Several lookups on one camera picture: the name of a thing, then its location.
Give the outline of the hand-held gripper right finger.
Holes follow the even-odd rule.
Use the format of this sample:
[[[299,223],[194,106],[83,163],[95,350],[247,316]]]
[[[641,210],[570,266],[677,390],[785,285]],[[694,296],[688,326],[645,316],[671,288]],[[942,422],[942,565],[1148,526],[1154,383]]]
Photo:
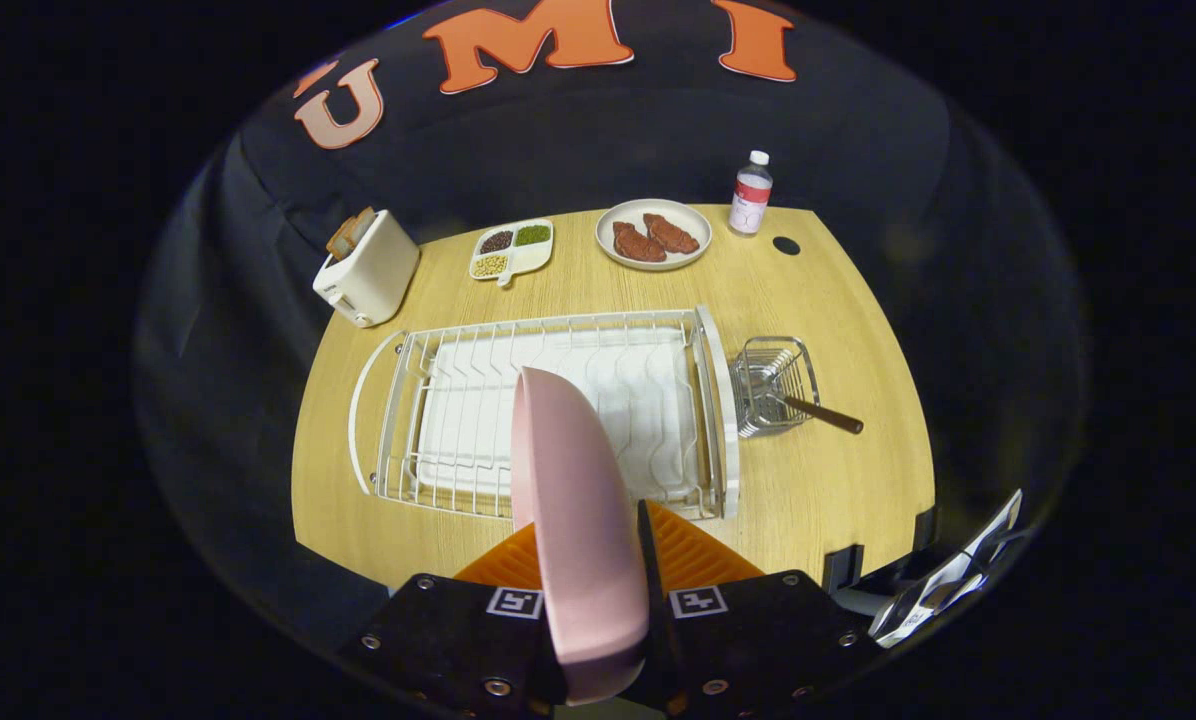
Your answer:
[[[627,700],[670,719],[804,719],[881,665],[866,626],[804,570],[742,568],[671,511],[643,500],[636,514],[649,630]]]

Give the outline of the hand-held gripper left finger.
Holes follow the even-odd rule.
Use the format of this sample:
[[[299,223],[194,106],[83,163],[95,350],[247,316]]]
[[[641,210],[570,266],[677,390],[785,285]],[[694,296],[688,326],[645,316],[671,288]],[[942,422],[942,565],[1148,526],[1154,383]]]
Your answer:
[[[336,660],[431,716],[553,719],[566,682],[547,624],[533,524],[457,576],[419,573],[338,646]]]

